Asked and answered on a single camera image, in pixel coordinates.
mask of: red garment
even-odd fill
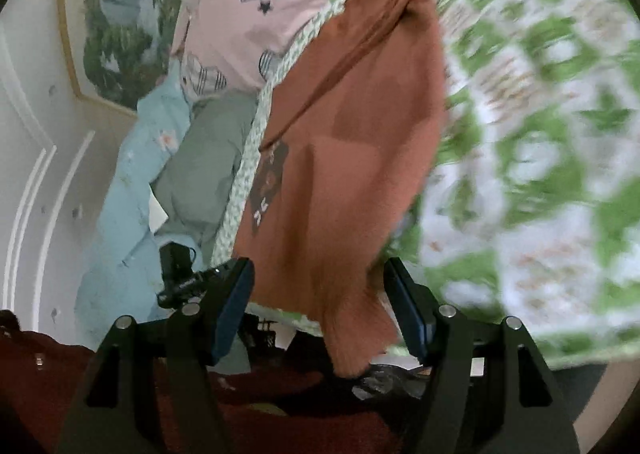
[[[42,452],[18,437],[15,423],[3,420],[14,413],[44,452],[55,451],[76,384],[92,355],[86,348],[63,346],[45,335],[0,327],[0,451]],[[180,452],[168,388],[161,364],[158,367],[156,391],[165,442],[171,452]],[[322,379],[319,373],[283,369],[226,377],[212,373],[209,378],[238,454],[386,454],[397,449],[397,440],[372,412],[309,418],[247,407],[300,393]]]
[[[338,375],[398,338],[379,257],[431,168],[444,80],[433,0],[347,0],[274,89],[234,253],[253,301],[320,323]]]

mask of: green and white blanket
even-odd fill
[[[212,257],[230,256],[271,93],[260,95]],[[640,353],[640,24],[626,0],[437,0],[449,121],[386,255],[481,319],[518,315],[552,366]],[[319,333],[302,315],[252,311]]]

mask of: olive green cloth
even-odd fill
[[[151,185],[168,216],[158,235],[188,234],[211,256],[256,107],[241,92],[194,105],[180,148]]]

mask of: wall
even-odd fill
[[[7,2],[0,12],[0,303],[23,328],[75,342],[84,253],[133,122],[73,95],[56,0]]]

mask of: waterfall painting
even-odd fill
[[[166,74],[180,0],[58,0],[76,94],[135,114]]]

